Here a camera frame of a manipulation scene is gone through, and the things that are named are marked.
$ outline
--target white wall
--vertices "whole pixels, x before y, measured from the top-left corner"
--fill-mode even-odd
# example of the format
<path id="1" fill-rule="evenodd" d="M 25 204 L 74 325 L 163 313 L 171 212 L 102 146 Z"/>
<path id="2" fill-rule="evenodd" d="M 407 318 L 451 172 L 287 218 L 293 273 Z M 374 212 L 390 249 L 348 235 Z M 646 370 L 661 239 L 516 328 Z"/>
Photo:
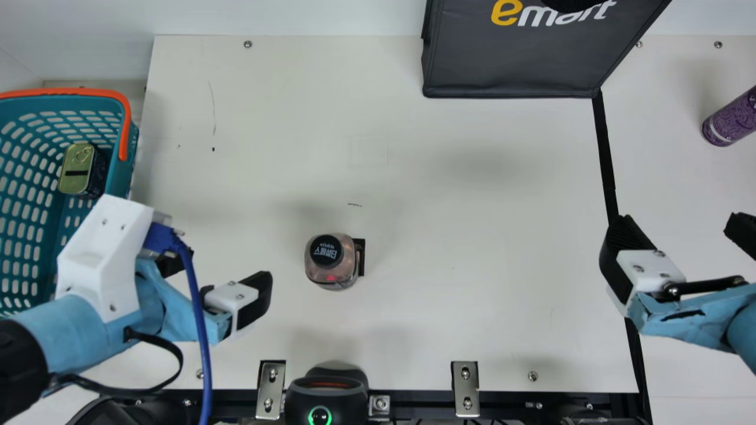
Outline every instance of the white wall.
<path id="1" fill-rule="evenodd" d="M 145 79 L 156 34 L 418 35 L 425 2 L 0 0 L 0 45 L 43 79 Z M 752 0 L 673 0 L 650 32 L 754 35 L 754 16 Z"/>
<path id="2" fill-rule="evenodd" d="M 42 80 L 0 48 L 0 92 L 41 87 Z"/>

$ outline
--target black shopping bag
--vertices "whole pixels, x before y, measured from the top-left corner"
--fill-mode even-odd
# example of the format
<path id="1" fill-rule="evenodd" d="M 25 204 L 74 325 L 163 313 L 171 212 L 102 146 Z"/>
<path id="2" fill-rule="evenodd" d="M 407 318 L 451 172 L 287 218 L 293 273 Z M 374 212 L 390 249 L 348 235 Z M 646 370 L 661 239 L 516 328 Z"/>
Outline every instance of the black shopping bag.
<path id="1" fill-rule="evenodd" d="M 540 0 L 427 0 L 429 98 L 593 97 L 671 0 L 559 13 Z"/>

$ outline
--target emart logo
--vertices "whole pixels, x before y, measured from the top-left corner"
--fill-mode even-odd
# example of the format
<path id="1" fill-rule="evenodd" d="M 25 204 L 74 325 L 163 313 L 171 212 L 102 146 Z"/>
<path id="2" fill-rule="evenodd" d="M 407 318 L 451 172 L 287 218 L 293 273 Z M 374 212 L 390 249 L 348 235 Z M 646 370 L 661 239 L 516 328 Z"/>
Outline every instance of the emart logo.
<path id="1" fill-rule="evenodd" d="M 520 0 L 498 0 L 491 12 L 491 22 L 496 25 L 509 26 L 517 23 L 517 26 L 540 26 L 546 17 L 546 26 L 566 25 L 573 22 L 581 22 L 593 15 L 594 19 L 606 19 L 606 12 L 617 2 L 608 0 L 590 9 L 573 14 L 560 15 L 559 12 L 546 6 L 528 6 L 523 8 Z"/>

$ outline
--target metal bracket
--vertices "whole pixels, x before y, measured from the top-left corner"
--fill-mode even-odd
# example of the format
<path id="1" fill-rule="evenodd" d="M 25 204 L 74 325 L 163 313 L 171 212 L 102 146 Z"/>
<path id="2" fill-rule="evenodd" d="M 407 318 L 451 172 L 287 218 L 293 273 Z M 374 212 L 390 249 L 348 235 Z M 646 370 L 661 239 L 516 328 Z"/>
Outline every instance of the metal bracket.
<path id="1" fill-rule="evenodd" d="M 285 377 L 285 362 L 263 361 L 260 363 L 255 419 L 277 420 L 281 416 Z"/>
<path id="2" fill-rule="evenodd" d="M 391 411 L 391 397 L 370 396 L 367 406 L 367 416 L 372 419 L 388 418 Z"/>
<path id="3" fill-rule="evenodd" d="M 457 417 L 480 417 L 478 362 L 451 362 L 451 388 Z"/>

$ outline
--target orange basket handle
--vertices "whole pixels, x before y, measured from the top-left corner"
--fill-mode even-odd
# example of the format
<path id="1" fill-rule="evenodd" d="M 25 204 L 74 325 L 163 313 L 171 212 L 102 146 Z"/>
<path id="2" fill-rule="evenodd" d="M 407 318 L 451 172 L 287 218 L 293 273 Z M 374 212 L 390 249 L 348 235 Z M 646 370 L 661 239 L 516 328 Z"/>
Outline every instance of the orange basket handle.
<path id="1" fill-rule="evenodd" d="M 0 99 L 46 95 L 97 96 L 99 98 L 111 98 L 121 102 L 121 105 L 123 106 L 123 127 L 121 128 L 121 140 L 118 142 L 118 159 L 125 162 L 129 158 L 129 126 L 132 124 L 132 107 L 129 105 L 129 100 L 126 96 L 114 90 L 103 90 L 101 88 L 50 87 L 0 93 Z"/>

